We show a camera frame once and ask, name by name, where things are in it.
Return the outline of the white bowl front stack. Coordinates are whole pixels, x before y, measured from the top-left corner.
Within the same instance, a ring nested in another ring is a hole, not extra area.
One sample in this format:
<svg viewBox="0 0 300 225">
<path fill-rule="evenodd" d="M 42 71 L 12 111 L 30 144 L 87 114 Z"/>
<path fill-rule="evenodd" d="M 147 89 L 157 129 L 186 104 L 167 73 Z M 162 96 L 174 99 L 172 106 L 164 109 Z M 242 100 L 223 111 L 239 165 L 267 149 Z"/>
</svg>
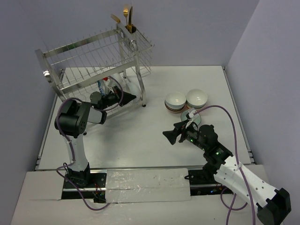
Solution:
<svg viewBox="0 0 300 225">
<path fill-rule="evenodd" d="M 127 83 L 126 83 L 126 90 L 127 90 L 130 94 L 136 96 L 136 98 L 133 100 L 133 102 L 138 102 L 138 101 L 140 101 L 140 99 L 141 99 L 141 90 L 140 90 L 140 88 L 139 88 L 136 84 L 134 84 L 134 83 L 132 83 L 132 82 L 127 82 Z"/>
</svg>

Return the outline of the white bowl dark band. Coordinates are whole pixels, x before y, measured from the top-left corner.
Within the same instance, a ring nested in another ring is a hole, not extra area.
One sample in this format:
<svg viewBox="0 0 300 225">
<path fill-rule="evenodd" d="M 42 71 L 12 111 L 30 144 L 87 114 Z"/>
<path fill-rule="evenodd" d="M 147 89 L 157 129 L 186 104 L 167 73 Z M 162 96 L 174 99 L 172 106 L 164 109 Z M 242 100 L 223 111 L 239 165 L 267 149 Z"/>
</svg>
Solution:
<svg viewBox="0 0 300 225">
<path fill-rule="evenodd" d="M 110 86 L 111 87 L 121 86 L 124 88 L 126 85 L 125 85 L 125 81 L 124 81 L 123 77 L 119 73 L 115 73 L 115 74 L 111 75 Z"/>
</svg>

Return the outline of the blue floral bowl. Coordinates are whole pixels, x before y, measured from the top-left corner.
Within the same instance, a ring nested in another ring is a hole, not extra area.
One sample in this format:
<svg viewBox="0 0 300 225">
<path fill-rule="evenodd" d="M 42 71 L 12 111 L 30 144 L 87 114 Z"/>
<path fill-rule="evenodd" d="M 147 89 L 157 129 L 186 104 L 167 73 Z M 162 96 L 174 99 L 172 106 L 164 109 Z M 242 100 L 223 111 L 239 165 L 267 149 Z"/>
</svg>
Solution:
<svg viewBox="0 0 300 225">
<path fill-rule="evenodd" d="M 97 81 L 97 85 L 98 85 L 98 89 L 99 89 L 99 92 L 101 93 L 101 95 L 102 96 L 106 96 L 107 95 L 107 91 L 108 91 L 108 88 L 107 88 L 107 85 L 106 85 L 106 81 L 104 81 L 103 79 L 98 80 Z"/>
</svg>

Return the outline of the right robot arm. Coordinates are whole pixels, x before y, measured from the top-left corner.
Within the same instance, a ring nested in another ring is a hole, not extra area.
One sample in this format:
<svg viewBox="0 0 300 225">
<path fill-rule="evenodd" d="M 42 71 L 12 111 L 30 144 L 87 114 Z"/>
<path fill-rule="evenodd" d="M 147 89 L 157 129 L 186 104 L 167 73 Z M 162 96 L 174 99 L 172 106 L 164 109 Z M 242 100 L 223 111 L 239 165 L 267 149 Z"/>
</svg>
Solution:
<svg viewBox="0 0 300 225">
<path fill-rule="evenodd" d="M 242 163 L 218 141 L 213 125 L 195 129 L 187 121 L 174 124 L 174 129 L 163 135 L 174 145 L 189 141 L 204 151 L 207 163 L 203 167 L 206 182 L 218 182 L 254 207 L 257 218 L 264 225 L 279 225 L 291 212 L 290 194 L 268 184 Z"/>
</svg>

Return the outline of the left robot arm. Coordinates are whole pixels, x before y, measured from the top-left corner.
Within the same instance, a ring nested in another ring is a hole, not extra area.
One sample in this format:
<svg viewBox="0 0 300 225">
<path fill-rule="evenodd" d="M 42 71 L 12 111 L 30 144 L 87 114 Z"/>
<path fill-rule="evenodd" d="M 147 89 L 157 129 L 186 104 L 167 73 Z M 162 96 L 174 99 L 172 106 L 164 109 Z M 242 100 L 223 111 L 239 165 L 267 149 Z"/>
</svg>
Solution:
<svg viewBox="0 0 300 225">
<path fill-rule="evenodd" d="M 115 86 L 107 95 L 102 95 L 99 91 L 93 92 L 89 102 L 71 97 L 61 104 L 54 126 L 67 143 L 70 163 L 64 164 L 63 168 L 67 170 L 67 179 L 76 187 L 84 188 L 91 183 L 90 164 L 83 144 L 87 124 L 104 124 L 108 107 L 123 107 L 135 99 L 136 94 Z"/>
</svg>

